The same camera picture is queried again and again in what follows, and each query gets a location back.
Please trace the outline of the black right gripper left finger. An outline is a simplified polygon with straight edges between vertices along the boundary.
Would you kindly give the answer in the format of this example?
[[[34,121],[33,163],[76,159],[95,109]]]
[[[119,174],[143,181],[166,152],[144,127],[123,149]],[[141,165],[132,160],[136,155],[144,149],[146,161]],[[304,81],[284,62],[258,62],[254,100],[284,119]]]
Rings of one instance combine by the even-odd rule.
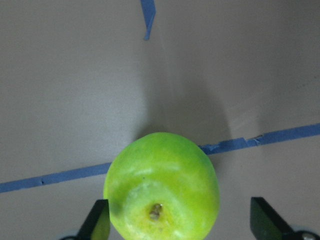
[[[76,235],[77,240],[107,240],[110,235],[111,222],[109,202],[107,199],[97,200],[80,230]]]

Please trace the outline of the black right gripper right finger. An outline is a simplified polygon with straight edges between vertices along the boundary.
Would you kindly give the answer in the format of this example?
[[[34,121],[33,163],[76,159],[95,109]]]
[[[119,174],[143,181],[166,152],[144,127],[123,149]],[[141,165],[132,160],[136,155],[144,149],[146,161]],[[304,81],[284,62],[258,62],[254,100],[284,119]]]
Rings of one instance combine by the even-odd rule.
[[[295,240],[295,231],[263,197],[250,200],[250,230],[256,240]]]

